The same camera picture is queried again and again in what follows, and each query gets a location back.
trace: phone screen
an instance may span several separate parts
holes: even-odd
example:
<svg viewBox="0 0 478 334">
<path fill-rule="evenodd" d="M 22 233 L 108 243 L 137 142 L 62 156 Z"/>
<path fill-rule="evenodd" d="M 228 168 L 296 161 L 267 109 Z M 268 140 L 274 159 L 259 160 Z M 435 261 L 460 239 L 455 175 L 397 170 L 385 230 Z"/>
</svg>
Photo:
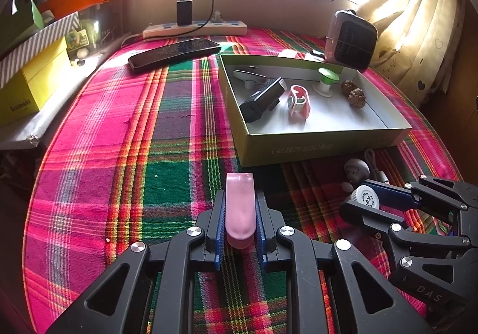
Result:
<svg viewBox="0 0 478 334">
<path fill-rule="evenodd" d="M 172 58 L 184 53 L 199 51 L 206 48 L 217 47 L 218 44 L 204 38 L 181 41 L 176 44 L 158 47 L 144 53 L 136 54 L 130 58 L 133 67 L 142 67 L 156 61 Z"/>
</svg>

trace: pink and white clip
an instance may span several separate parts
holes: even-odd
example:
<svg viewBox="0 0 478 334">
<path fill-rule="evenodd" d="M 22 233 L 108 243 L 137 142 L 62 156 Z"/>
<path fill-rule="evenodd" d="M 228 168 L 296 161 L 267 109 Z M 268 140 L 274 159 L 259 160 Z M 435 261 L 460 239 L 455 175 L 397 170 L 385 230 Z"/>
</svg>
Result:
<svg viewBox="0 0 478 334">
<path fill-rule="evenodd" d="M 292 116 L 297 112 L 307 119 L 310 114 L 310 99 L 309 93 L 305 87 L 298 84 L 292 85 L 287 97 L 287 106 L 289 108 L 289 115 Z"/>
</svg>

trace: green box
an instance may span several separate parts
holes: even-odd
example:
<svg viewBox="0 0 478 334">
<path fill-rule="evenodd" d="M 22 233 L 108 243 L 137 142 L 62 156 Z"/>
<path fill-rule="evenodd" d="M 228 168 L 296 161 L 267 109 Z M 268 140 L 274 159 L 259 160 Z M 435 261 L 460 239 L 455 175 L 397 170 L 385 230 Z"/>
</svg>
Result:
<svg viewBox="0 0 478 334">
<path fill-rule="evenodd" d="M 14 15 L 0 18 L 0 58 L 44 27 L 42 15 L 31 0 Z"/>
<path fill-rule="evenodd" d="M 331 64 L 276 56 L 220 55 L 219 84 L 229 117 L 234 145 L 242 167 L 299 161 L 340 155 L 367 148 L 397 145 L 412 129 L 391 101 L 360 72 Z M 362 88 L 367 104 L 352 108 L 342 95 L 340 84 L 333 84 L 331 98 L 317 94 L 312 85 L 318 69 L 328 68 L 340 83 L 353 81 Z M 311 113 L 307 120 L 290 119 L 288 90 L 272 112 L 253 123 L 246 123 L 239 105 L 253 91 L 233 76 L 234 70 L 252 71 L 269 78 L 282 77 L 287 87 L 299 84 L 308 90 Z"/>
</svg>

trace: white cap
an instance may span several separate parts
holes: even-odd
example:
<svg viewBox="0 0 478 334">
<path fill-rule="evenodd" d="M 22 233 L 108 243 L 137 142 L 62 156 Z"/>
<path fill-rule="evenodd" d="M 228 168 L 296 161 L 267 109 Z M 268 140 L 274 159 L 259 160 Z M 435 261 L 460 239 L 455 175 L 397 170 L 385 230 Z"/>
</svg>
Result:
<svg viewBox="0 0 478 334">
<path fill-rule="evenodd" d="M 379 197 L 369 186 L 362 185 L 357 187 L 350 196 L 350 199 L 366 206 L 373 207 L 374 209 L 380 207 Z"/>
</svg>

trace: walnut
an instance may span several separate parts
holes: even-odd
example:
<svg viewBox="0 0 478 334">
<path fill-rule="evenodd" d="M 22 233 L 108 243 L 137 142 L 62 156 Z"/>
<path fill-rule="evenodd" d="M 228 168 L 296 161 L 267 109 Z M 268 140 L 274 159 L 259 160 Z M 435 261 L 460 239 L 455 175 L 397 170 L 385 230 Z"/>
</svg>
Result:
<svg viewBox="0 0 478 334">
<path fill-rule="evenodd" d="M 363 94 L 363 90 L 356 88 L 350 92 L 348 95 L 348 102 L 353 107 L 357 107 L 359 109 L 365 106 L 365 95 Z"/>
<path fill-rule="evenodd" d="M 342 83 L 342 94 L 348 98 L 348 95 L 352 90 L 357 89 L 357 85 L 353 83 L 352 81 L 344 81 Z"/>
</svg>

